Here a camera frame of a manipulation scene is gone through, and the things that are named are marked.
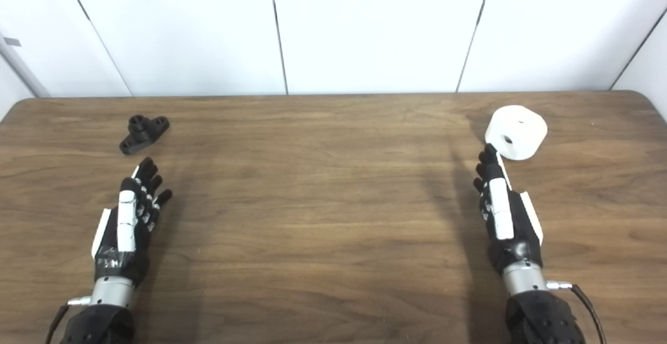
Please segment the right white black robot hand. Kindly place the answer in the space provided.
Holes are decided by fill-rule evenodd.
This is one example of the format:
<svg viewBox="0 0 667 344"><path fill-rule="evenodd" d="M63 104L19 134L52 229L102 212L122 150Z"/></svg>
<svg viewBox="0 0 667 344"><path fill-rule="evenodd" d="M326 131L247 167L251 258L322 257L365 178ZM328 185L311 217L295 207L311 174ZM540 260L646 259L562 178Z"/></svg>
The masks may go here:
<svg viewBox="0 0 667 344"><path fill-rule="evenodd" d="M529 211L529 196L512 189L502 156L492 144L485 145L478 159L473 185L490 238L491 266L499 274L517 262L543 266L541 228L536 214Z"/></svg>

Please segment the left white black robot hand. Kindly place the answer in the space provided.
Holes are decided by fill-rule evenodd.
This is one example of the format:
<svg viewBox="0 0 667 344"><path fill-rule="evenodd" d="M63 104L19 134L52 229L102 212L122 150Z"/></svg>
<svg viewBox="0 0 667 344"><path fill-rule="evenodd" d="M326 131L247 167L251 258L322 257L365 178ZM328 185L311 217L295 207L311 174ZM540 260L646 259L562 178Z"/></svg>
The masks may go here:
<svg viewBox="0 0 667 344"><path fill-rule="evenodd" d="M117 206L103 210L91 246L94 280L123 277L137 287L148 274L153 231L173 196L169 189L157 193L163 182L158 170L152 158L144 158L121 181Z"/></svg>

